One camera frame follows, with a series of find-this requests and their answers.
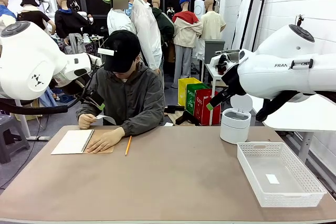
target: spiral binding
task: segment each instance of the spiral binding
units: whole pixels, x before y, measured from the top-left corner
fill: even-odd
[[[88,146],[88,144],[89,144],[89,142],[90,142],[90,140],[91,140],[92,135],[93,135],[94,132],[95,132],[95,130],[91,130],[91,133],[90,133],[90,135],[88,136],[88,139],[86,139],[86,142],[85,142],[85,144],[84,144],[84,146],[83,146],[83,148],[82,148],[82,152],[85,151],[86,146]]]

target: open notebook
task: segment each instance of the open notebook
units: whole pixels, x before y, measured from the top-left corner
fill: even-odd
[[[87,153],[86,148],[91,141],[100,138],[106,131],[95,130],[70,130],[59,141],[52,155],[55,154],[80,154]],[[114,146],[99,153],[112,153]]]

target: beige jacket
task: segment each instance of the beige jacket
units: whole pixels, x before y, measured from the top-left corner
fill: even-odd
[[[197,37],[202,34],[202,22],[190,24],[181,18],[177,18],[174,25],[174,44],[182,47],[195,47]]]

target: plastic stool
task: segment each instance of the plastic stool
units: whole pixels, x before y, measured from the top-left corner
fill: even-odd
[[[17,136],[15,138],[19,139],[20,141],[16,142],[15,144],[7,148],[4,139],[4,132],[9,130],[11,126],[14,127],[19,133],[20,136]],[[0,114],[0,163],[5,164],[10,162],[11,161],[10,154],[22,147],[25,147],[26,149],[30,148],[29,143],[21,129],[19,122],[10,115]]]

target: red shirt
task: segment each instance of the red shirt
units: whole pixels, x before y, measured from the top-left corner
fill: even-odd
[[[176,18],[181,18],[184,21],[188,22],[189,24],[193,24],[198,21],[198,18],[196,17],[196,15],[192,12],[189,12],[188,10],[186,10],[185,12],[176,13],[173,16],[173,22],[175,22]]]

